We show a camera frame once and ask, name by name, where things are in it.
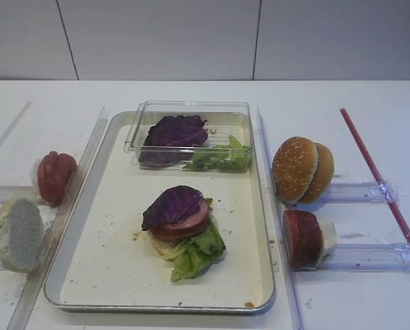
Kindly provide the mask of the purple cabbage leaf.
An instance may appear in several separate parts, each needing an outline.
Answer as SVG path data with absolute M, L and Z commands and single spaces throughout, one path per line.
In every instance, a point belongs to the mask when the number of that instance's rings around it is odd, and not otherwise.
M 141 229 L 181 223 L 199 211 L 203 200 L 202 192 L 190 186 L 168 188 L 144 211 Z

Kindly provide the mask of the green lettuce in box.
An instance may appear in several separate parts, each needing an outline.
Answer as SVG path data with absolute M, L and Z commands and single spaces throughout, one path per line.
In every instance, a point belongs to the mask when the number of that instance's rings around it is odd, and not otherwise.
M 228 173 L 245 172 L 250 160 L 249 151 L 249 146 L 243 145 L 234 135 L 229 135 L 228 144 L 216 145 L 206 151 L 195 153 L 191 162 L 183 169 Z

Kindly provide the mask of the meat patty on burger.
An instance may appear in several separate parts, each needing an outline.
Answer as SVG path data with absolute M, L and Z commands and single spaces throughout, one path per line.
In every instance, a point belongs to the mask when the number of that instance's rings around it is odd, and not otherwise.
M 165 225 L 159 225 L 159 226 L 167 226 L 169 229 L 174 229 L 174 228 L 190 228 L 193 226 L 196 226 L 198 224 L 202 224 L 208 221 L 208 215 L 210 212 L 210 207 L 208 203 L 203 200 L 200 203 L 200 208 L 198 209 L 197 212 L 194 214 L 191 214 L 188 216 L 185 220 L 181 221 L 180 223 L 177 224 L 165 224 Z

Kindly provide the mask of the tomato slice on burger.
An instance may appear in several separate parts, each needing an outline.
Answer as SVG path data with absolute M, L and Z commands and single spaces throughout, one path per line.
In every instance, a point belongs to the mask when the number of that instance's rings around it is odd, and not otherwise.
M 158 226 L 150 229 L 150 233 L 157 239 L 174 241 L 185 237 L 192 237 L 200 234 L 207 226 L 207 222 L 198 224 L 190 228 L 174 228 L 169 229 L 166 225 Z

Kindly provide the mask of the meat patties stack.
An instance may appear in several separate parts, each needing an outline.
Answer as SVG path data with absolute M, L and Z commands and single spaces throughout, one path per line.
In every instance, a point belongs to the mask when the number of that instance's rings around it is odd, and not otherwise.
M 285 210 L 284 233 L 293 267 L 315 265 L 321 256 L 323 237 L 316 216 L 303 210 Z

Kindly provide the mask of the white pusher block patties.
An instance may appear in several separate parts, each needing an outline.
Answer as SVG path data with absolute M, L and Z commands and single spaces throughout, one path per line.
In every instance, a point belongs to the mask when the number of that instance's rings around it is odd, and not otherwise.
M 331 221 L 321 221 L 319 223 L 322 235 L 322 249 L 319 259 L 330 255 L 337 245 L 337 231 Z

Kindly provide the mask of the clear plastic ingredient box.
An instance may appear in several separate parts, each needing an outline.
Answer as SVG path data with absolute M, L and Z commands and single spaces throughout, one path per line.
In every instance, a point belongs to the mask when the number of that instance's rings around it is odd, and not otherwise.
M 124 150 L 141 169 L 244 173 L 253 153 L 250 106 L 145 101 L 130 122 Z

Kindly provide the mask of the purple cabbage in box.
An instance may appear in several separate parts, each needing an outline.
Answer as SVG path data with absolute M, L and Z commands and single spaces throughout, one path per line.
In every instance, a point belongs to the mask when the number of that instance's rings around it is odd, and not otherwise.
M 190 160 L 188 153 L 162 151 L 162 147 L 201 146 L 208 138 L 203 128 L 205 121 L 199 115 L 164 116 L 156 125 L 150 127 L 139 155 L 139 164 L 147 168 L 163 168 L 183 160 Z

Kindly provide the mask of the sesame top bun front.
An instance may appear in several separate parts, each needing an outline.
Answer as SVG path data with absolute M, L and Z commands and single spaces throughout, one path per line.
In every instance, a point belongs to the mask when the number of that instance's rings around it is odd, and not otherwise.
M 276 195 L 286 203 L 298 202 L 315 175 L 318 152 L 305 137 L 290 137 L 276 151 L 273 163 Z

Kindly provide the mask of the sesame top bun rear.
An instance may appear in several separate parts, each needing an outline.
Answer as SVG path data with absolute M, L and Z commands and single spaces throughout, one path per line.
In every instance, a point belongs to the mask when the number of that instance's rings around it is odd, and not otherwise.
M 334 175 L 334 158 L 330 149 L 320 143 L 315 143 L 315 146 L 318 154 L 317 169 L 307 191 L 298 201 L 301 204 L 311 204 L 319 200 Z

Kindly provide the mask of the metal baking tray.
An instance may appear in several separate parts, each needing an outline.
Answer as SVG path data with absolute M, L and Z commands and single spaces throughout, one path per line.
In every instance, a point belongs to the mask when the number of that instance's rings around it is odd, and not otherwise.
M 67 311 L 256 314 L 275 299 L 257 162 L 245 173 L 138 168 L 123 144 L 131 112 L 116 115 L 70 216 L 44 284 Z M 168 188 L 203 194 L 203 229 L 143 230 Z

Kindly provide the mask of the bottom bun slice standing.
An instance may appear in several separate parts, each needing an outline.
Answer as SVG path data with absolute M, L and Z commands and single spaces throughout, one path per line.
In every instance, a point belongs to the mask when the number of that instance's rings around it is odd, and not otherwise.
M 16 198 L 0 207 L 0 261 L 11 272 L 27 274 L 36 264 L 44 234 L 37 205 Z

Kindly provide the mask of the clear thin rod left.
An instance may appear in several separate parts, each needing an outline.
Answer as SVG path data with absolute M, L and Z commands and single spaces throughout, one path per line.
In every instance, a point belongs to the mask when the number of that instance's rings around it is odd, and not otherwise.
M 0 148 L 3 145 L 3 143 L 6 141 L 8 136 L 11 134 L 11 132 L 14 130 L 14 128 L 17 126 L 17 124 L 20 122 L 20 120 L 23 118 L 23 116 L 26 114 L 26 112 L 29 110 L 29 108 L 32 106 L 32 104 L 33 104 L 32 101 L 26 102 L 23 108 L 19 111 L 19 113 L 13 119 L 13 121 L 11 121 L 11 123 L 8 125 L 5 131 L 1 134 Z

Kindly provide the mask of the clear rail for top buns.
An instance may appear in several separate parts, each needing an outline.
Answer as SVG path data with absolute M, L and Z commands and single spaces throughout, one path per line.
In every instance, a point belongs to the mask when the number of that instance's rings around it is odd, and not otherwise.
M 396 203 L 398 193 L 385 182 L 332 183 L 319 199 L 321 203 Z

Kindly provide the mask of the clear rail for patties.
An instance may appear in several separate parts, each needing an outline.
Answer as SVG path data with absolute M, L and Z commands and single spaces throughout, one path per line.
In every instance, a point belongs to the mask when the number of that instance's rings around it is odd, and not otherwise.
M 402 272 L 410 273 L 410 243 L 337 244 L 316 263 L 295 265 L 296 272 Z

